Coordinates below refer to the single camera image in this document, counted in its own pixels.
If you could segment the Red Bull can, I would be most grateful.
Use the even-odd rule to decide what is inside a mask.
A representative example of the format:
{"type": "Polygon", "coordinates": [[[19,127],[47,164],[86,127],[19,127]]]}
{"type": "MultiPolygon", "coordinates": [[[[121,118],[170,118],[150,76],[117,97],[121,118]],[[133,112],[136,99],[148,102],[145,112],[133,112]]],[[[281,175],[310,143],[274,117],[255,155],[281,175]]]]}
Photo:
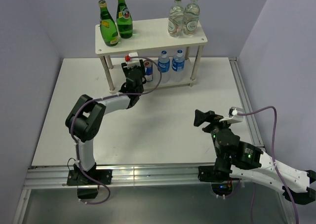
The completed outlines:
{"type": "Polygon", "coordinates": [[[147,82],[153,81],[153,64],[151,61],[144,61],[145,79],[147,82]]]}

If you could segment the Pocari Sweat bottle front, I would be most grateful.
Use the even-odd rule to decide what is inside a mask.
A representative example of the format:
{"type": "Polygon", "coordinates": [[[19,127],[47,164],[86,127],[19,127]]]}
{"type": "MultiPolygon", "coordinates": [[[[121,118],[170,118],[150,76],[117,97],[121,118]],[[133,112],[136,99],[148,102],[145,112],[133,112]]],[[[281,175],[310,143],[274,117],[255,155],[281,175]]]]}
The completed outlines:
{"type": "Polygon", "coordinates": [[[162,51],[158,58],[158,66],[162,74],[161,83],[167,83],[170,78],[170,58],[167,51],[162,51]]]}

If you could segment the pocari sweat bottle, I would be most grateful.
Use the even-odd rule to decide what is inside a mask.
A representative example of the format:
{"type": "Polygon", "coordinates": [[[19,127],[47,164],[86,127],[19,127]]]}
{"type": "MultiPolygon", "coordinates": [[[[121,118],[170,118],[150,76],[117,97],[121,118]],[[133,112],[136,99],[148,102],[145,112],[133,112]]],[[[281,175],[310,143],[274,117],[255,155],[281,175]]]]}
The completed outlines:
{"type": "Polygon", "coordinates": [[[158,58],[158,66],[162,74],[161,83],[167,83],[170,78],[170,58],[167,51],[162,51],[158,58]]]}
{"type": "Polygon", "coordinates": [[[172,58],[172,78],[174,82],[180,82],[183,78],[185,57],[181,49],[172,58]]]}

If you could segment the green Perrier bottle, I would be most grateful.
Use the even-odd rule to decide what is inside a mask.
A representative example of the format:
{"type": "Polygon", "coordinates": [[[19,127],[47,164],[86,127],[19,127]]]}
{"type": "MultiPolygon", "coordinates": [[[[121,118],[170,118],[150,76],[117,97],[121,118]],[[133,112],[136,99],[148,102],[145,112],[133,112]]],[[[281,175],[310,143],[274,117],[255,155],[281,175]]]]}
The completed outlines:
{"type": "Polygon", "coordinates": [[[133,35],[133,23],[130,11],[125,0],[118,0],[117,27],[121,38],[130,38],[133,35]]]}
{"type": "Polygon", "coordinates": [[[100,32],[104,43],[107,46],[115,46],[118,43],[118,31],[116,24],[111,17],[105,0],[99,0],[100,7],[100,32]]]}

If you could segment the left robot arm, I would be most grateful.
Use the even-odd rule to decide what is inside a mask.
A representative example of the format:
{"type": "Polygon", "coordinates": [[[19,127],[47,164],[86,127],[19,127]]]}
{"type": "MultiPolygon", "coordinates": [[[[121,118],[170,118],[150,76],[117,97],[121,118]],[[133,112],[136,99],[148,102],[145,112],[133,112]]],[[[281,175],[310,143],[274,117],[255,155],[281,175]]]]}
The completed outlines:
{"type": "Polygon", "coordinates": [[[75,142],[76,149],[74,168],[69,171],[71,178],[68,182],[85,185],[98,184],[102,181],[100,172],[96,169],[93,140],[99,132],[103,117],[112,112],[134,107],[140,96],[146,94],[144,58],[131,57],[130,61],[121,63],[121,68],[125,82],[118,93],[103,98],[92,98],[83,94],[66,118],[65,125],[75,142]]]}

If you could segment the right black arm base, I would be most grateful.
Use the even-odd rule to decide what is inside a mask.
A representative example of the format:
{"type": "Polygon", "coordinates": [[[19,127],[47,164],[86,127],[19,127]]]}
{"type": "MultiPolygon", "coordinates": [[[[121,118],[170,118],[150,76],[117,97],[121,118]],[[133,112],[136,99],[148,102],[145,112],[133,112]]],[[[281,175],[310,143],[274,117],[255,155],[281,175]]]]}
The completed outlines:
{"type": "Polygon", "coordinates": [[[200,182],[211,184],[211,191],[216,198],[231,197],[241,188],[240,179],[231,178],[227,174],[216,174],[214,165],[199,166],[197,178],[200,182]]]}

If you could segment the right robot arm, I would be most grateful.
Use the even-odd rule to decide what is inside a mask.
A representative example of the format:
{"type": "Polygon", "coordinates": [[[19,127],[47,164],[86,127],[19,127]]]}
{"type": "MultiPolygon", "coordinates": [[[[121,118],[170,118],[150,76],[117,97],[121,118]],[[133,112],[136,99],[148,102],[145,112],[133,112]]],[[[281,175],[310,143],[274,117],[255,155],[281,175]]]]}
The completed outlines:
{"type": "Polygon", "coordinates": [[[214,165],[198,167],[198,179],[209,183],[243,179],[269,187],[299,205],[314,202],[316,191],[310,185],[315,182],[316,173],[294,169],[274,160],[261,148],[243,142],[230,129],[242,121],[243,112],[236,107],[230,108],[228,117],[195,110],[194,126],[208,123],[202,130],[210,134],[216,154],[214,165]]]}

